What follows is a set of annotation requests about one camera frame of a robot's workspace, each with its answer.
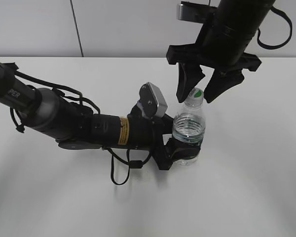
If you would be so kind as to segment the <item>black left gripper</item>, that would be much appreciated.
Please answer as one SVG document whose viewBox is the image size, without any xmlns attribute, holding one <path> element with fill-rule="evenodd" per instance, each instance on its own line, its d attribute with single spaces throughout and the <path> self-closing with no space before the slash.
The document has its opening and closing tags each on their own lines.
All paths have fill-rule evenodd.
<svg viewBox="0 0 296 237">
<path fill-rule="evenodd" d="M 201 150 L 199 143 L 184 143 L 175 138 L 169 138 L 164 145 L 163 135 L 171 134 L 173 129 L 174 119 L 168 114 L 162 118 L 148 119 L 143 117 L 141 109 L 135 105 L 127 118 L 130 126 L 127 148 L 149 151 L 144 161 L 130 161 L 131 168 L 142 168 L 150 158 L 154 159 L 159 170 L 169 170 L 174 163 L 188 166 L 198 159 Z"/>
</svg>

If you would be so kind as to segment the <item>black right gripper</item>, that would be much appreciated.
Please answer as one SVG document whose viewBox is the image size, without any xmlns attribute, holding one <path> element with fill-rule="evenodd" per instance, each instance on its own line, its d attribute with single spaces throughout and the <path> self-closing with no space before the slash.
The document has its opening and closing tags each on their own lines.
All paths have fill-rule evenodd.
<svg viewBox="0 0 296 237">
<path fill-rule="evenodd" d="M 205 77 L 200 65 L 215 69 L 204 90 L 207 103 L 241 84 L 244 80 L 241 69 L 255 72 L 261 65 L 256 55 L 244 52 L 249 41 L 235 39 L 234 31 L 231 35 L 225 34 L 224 30 L 227 29 L 213 14 L 209 14 L 195 43 L 169 46 L 166 59 L 170 65 L 178 63 L 179 68 L 176 93 L 179 103 L 184 102 Z"/>
</svg>

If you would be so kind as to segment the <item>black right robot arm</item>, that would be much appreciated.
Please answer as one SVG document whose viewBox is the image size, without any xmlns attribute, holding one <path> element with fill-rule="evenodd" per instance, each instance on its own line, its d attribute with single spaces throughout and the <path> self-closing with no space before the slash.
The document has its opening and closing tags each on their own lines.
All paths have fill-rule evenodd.
<svg viewBox="0 0 296 237">
<path fill-rule="evenodd" d="M 187 1 L 178 4 L 179 20 L 202 24 L 195 43 L 170 45 L 166 53 L 168 63 L 179 66 L 179 103 L 205 77 L 201 66 L 214 69 L 204 90 L 207 103 L 241 84 L 243 69 L 258 69 L 261 61 L 245 49 L 273 4 L 272 0 L 222 0 L 217 7 Z"/>
</svg>

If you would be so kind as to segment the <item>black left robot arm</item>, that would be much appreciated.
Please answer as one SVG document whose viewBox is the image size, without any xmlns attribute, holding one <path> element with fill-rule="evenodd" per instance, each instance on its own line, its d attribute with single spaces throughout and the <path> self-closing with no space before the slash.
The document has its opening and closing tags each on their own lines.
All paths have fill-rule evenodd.
<svg viewBox="0 0 296 237">
<path fill-rule="evenodd" d="M 158 87 L 148 82 L 127 117 L 105 115 L 89 99 L 70 87 L 49 83 L 19 72 L 14 63 L 0 62 L 0 103 L 10 108 L 19 132 L 29 127 L 56 140 L 67 150 L 114 149 L 146 150 L 160 170 L 168 170 L 175 161 L 191 159 L 200 146 L 171 136 L 173 119 Z"/>
</svg>

